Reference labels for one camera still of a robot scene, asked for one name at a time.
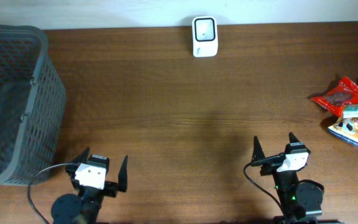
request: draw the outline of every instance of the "white background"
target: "white background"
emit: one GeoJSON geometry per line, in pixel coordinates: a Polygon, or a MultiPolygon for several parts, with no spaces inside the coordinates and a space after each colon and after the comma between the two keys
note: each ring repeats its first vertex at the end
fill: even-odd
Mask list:
{"type": "Polygon", "coordinates": [[[41,29],[358,21],[358,0],[0,0],[0,24],[41,29]]]}

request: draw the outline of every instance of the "red snack bag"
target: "red snack bag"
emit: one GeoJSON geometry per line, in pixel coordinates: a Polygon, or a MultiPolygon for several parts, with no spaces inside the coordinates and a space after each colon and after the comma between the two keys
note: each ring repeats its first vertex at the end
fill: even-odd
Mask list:
{"type": "Polygon", "coordinates": [[[344,77],[333,90],[324,96],[313,97],[311,100],[341,117],[345,105],[358,104],[358,86],[349,78],[344,77]]]}

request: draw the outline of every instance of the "cable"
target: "cable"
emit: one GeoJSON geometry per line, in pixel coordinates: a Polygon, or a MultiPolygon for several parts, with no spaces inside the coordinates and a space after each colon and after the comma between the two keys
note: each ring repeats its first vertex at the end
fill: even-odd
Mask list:
{"type": "Polygon", "coordinates": [[[31,185],[32,183],[34,182],[34,180],[38,177],[38,175],[40,175],[41,173],[45,172],[45,171],[48,171],[50,169],[53,169],[53,168],[56,168],[56,167],[61,167],[61,166],[70,166],[70,165],[73,165],[73,166],[78,166],[78,164],[76,163],[73,163],[73,162],[66,162],[66,163],[62,163],[62,164],[57,164],[57,165],[53,165],[53,166],[50,166],[50,167],[47,167],[43,170],[41,170],[40,172],[38,172],[37,174],[35,174],[29,184],[27,185],[27,199],[30,203],[30,206],[31,208],[36,212],[36,214],[42,219],[42,221],[44,221],[45,224],[49,224],[48,220],[38,211],[38,209],[35,207],[33,201],[31,200],[31,196],[30,196],[30,190],[31,190],[31,185]]]}
{"type": "Polygon", "coordinates": [[[246,169],[247,169],[250,165],[251,165],[251,163],[248,163],[248,164],[244,167],[243,172],[244,172],[245,177],[249,180],[249,182],[251,182],[251,184],[254,184],[255,187],[257,187],[259,190],[265,192],[267,195],[269,195],[269,196],[276,202],[276,204],[278,205],[278,207],[280,207],[281,212],[283,213],[283,216],[284,216],[285,221],[286,221],[287,223],[290,223],[290,222],[288,221],[287,216],[286,216],[285,213],[284,213],[283,207],[281,206],[280,202],[279,202],[271,193],[267,192],[265,189],[263,189],[261,186],[259,186],[257,183],[255,183],[255,182],[247,175],[246,169]]]}

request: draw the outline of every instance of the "plastic crate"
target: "plastic crate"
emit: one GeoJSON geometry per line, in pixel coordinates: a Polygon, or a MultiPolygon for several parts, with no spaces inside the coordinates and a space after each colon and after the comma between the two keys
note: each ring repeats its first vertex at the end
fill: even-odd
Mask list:
{"type": "Polygon", "coordinates": [[[53,164],[66,93],[47,51],[40,29],[0,26],[0,185],[26,185],[53,164]]]}

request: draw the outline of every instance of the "wooden table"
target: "wooden table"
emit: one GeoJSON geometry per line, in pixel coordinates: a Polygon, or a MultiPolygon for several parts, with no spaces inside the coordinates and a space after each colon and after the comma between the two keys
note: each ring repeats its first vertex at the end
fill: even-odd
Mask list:
{"type": "MultiPolygon", "coordinates": [[[[67,89],[56,162],[87,146],[110,157],[109,180],[129,155],[127,193],[106,198],[109,223],[248,222],[274,201],[242,168],[257,135],[265,155],[288,133],[311,151],[298,175],[326,187],[325,219],[358,223],[358,148],[326,132],[335,119],[307,97],[337,77],[358,78],[358,22],[219,26],[219,51],[192,56],[189,27],[46,31],[67,89]]],[[[272,177],[249,175],[275,194],[272,177]]],[[[59,170],[32,197],[52,221],[54,200],[74,192],[59,170]]],[[[0,223],[36,223],[25,187],[0,187],[0,223]]]]}

